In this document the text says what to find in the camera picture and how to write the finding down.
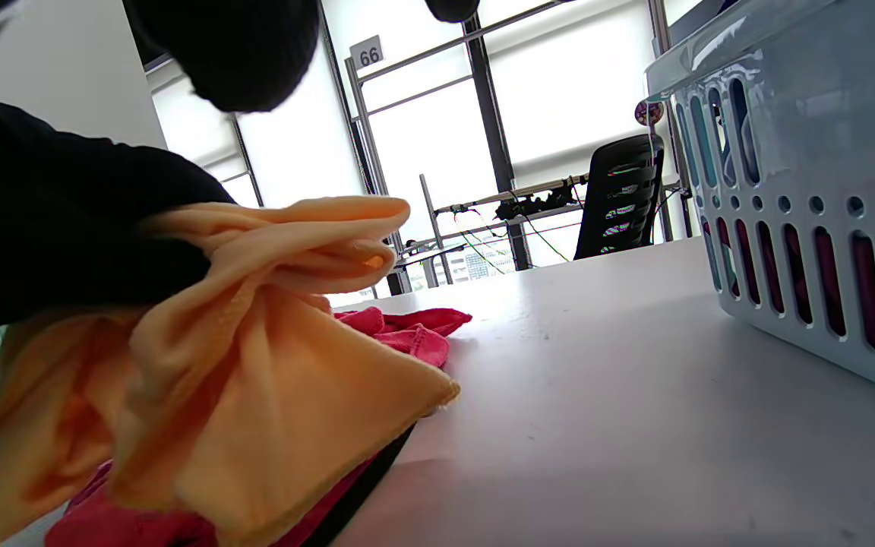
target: office chair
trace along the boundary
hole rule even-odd
[[[653,244],[664,141],[638,135],[605,145],[589,164],[576,260]]]

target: orange towel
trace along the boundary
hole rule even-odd
[[[222,545],[267,545],[333,484],[458,394],[329,314],[381,280],[393,198],[192,205],[149,222],[202,247],[204,281],[149,309],[57,311],[0,353],[0,540],[104,460],[117,502],[191,510]]]

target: desk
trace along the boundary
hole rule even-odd
[[[372,302],[475,321],[334,547],[875,547],[875,384],[723,314],[703,245]]]

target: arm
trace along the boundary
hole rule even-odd
[[[53,131],[0,105],[0,325],[60,305],[150,305],[197,283],[209,262],[136,222],[232,202],[174,153]]]

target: white wall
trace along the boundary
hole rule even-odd
[[[0,100],[63,131],[166,148],[121,0],[27,0],[0,36]]]

